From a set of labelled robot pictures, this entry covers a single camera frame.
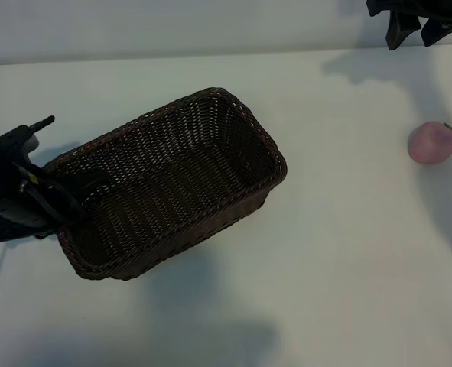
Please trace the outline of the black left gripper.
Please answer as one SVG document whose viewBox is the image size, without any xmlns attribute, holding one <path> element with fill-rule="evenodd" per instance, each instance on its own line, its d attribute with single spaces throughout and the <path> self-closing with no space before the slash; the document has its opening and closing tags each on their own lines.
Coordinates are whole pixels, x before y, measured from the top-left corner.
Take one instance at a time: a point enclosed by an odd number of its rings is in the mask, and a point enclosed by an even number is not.
<svg viewBox="0 0 452 367">
<path fill-rule="evenodd" d="M 31 163 L 38 140 L 30 129 L 0 136 L 0 243 L 26 237 L 58 236 L 83 218 L 105 193 L 108 175 L 92 170 L 71 177 L 71 192 L 55 176 Z"/>
</svg>

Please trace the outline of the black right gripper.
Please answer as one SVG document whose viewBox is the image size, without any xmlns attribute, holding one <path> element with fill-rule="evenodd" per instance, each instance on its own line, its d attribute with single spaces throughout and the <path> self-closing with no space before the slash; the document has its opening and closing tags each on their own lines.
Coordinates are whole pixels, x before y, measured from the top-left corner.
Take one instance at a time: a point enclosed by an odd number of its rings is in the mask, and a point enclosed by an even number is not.
<svg viewBox="0 0 452 367">
<path fill-rule="evenodd" d="M 371 17 L 390 11 L 385 40 L 389 50 L 396 50 L 415 31 L 421 29 L 418 17 L 428 18 L 421 30 L 424 46 L 430 47 L 452 33 L 452 0 L 368 0 Z"/>
</svg>

